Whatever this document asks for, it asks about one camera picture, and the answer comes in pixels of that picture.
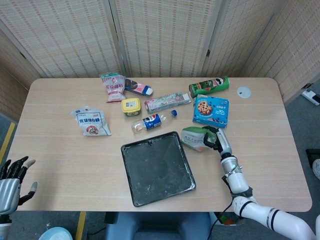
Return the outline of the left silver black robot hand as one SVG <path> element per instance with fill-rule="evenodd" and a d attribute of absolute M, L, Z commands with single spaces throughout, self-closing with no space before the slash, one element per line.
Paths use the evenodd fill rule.
<path fill-rule="evenodd" d="M 36 162 L 28 160 L 28 156 L 12 162 L 7 160 L 0 169 L 0 215 L 11 215 L 18 206 L 32 199 L 35 195 L 38 183 L 32 183 L 28 194 L 21 196 L 21 186 L 28 169 Z"/>

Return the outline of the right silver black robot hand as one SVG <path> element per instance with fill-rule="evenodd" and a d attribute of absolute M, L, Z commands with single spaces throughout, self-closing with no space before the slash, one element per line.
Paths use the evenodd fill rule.
<path fill-rule="evenodd" d="M 216 136 L 216 140 L 212 141 L 209 140 L 209 134 L 206 133 L 203 138 L 205 146 L 218 151 L 222 160 L 232 156 L 232 148 L 222 128 L 204 126 L 203 129 L 209 130 Z"/>

